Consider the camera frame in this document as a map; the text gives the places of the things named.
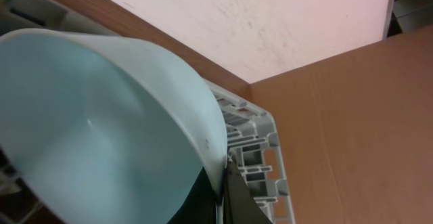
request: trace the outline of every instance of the wooden panel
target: wooden panel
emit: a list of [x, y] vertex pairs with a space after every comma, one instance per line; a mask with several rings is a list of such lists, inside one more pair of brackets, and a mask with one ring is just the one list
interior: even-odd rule
[[183, 58], [201, 76], [237, 93], [247, 82], [110, 0], [54, 0], [126, 37], [151, 41]]
[[380, 41], [389, 0], [112, 1], [253, 83]]
[[433, 26], [251, 85], [298, 224], [433, 220]]

